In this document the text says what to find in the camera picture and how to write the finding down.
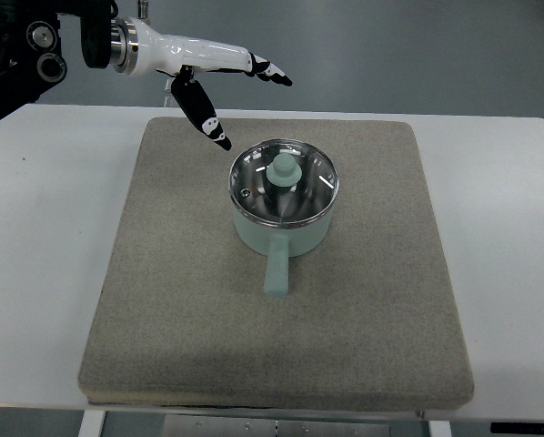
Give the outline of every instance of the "gray floor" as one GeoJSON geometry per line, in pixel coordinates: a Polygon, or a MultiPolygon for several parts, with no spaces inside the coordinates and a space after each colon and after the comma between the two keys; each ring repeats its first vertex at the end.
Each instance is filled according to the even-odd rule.
{"type": "MultiPolygon", "coordinates": [[[[136,13],[135,0],[117,3],[121,15],[136,13]]],[[[245,46],[294,81],[284,88],[205,74],[199,80],[215,107],[544,118],[544,0],[150,4],[157,31],[245,46]]],[[[69,72],[41,103],[163,106],[164,76],[88,69],[78,20],[61,21],[69,72]]],[[[110,414],[104,435],[158,435],[160,416],[110,414]]],[[[76,436],[80,420],[81,412],[0,409],[0,436],[76,436]]],[[[452,429],[457,437],[490,435],[487,423],[452,429]]],[[[427,435],[414,431],[405,435],[427,435]]]]}

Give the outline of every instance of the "pot handle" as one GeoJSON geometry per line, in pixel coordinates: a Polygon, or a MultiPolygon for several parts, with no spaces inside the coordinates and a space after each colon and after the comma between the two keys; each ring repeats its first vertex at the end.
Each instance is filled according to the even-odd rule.
{"type": "Polygon", "coordinates": [[[264,292],[274,299],[288,294],[288,237],[274,233],[270,236],[264,292]]]}

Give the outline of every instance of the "saucepan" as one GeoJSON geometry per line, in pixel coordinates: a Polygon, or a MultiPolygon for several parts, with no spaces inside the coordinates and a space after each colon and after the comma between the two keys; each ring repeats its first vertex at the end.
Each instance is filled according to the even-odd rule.
{"type": "Polygon", "coordinates": [[[338,192],[335,166],[318,148],[295,139],[269,139],[232,164],[228,189],[238,236],[268,256],[264,292],[288,293],[288,259],[314,249],[327,235],[338,192]]]}

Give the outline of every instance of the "stainless steel rim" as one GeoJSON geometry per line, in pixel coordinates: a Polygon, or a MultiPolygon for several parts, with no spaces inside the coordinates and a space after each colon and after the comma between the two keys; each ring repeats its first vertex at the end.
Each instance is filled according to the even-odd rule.
{"type": "Polygon", "coordinates": [[[229,169],[229,174],[228,174],[228,177],[227,177],[227,191],[228,191],[229,196],[230,196],[230,198],[232,200],[232,203],[234,204],[234,207],[237,209],[237,211],[243,217],[245,217],[246,219],[248,219],[248,220],[250,220],[250,221],[252,221],[254,223],[257,223],[258,225],[262,225],[262,226],[265,226],[265,227],[268,227],[268,228],[273,228],[273,229],[298,229],[298,228],[303,228],[303,227],[305,227],[307,225],[310,225],[310,224],[312,224],[312,223],[314,223],[316,221],[321,220],[332,209],[333,204],[335,203],[335,199],[337,198],[338,187],[339,187],[338,173],[337,173],[337,170],[335,169],[333,161],[331,161],[331,159],[327,156],[327,154],[325,152],[323,152],[322,150],[320,150],[319,148],[317,148],[317,147],[315,147],[315,146],[313,146],[311,144],[305,143],[304,141],[299,141],[297,139],[289,139],[289,138],[269,139],[267,141],[262,141],[261,143],[257,143],[254,146],[252,146],[252,147],[248,148],[247,150],[243,151],[234,160],[234,162],[232,163],[232,166],[229,169]],[[270,220],[266,220],[264,218],[261,218],[259,216],[256,216],[256,215],[250,213],[244,207],[242,207],[239,204],[239,202],[236,200],[236,198],[234,197],[233,187],[232,187],[232,176],[233,176],[233,173],[234,173],[234,168],[236,166],[236,163],[239,162],[239,161],[244,160],[245,157],[251,155],[253,152],[258,150],[259,148],[266,147],[266,146],[270,145],[271,143],[280,144],[280,145],[287,145],[287,146],[310,147],[311,149],[313,149],[316,153],[318,153],[322,158],[324,158],[327,161],[327,163],[330,165],[333,172],[335,173],[335,188],[333,190],[332,198],[328,202],[328,204],[321,211],[319,211],[317,214],[315,214],[314,216],[311,216],[311,217],[306,218],[304,220],[292,221],[292,222],[279,223],[279,222],[275,222],[275,221],[270,221],[270,220]]]}

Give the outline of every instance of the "white robotic hand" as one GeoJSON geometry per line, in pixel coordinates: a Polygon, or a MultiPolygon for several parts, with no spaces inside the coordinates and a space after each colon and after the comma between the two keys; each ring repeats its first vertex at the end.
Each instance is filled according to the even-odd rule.
{"type": "Polygon", "coordinates": [[[244,72],[264,81],[291,86],[277,66],[244,47],[184,36],[161,35],[137,18],[117,18],[111,63],[116,71],[142,76],[159,71],[175,78],[171,93],[191,123],[225,150],[231,142],[203,87],[194,79],[204,71],[244,72]]]}

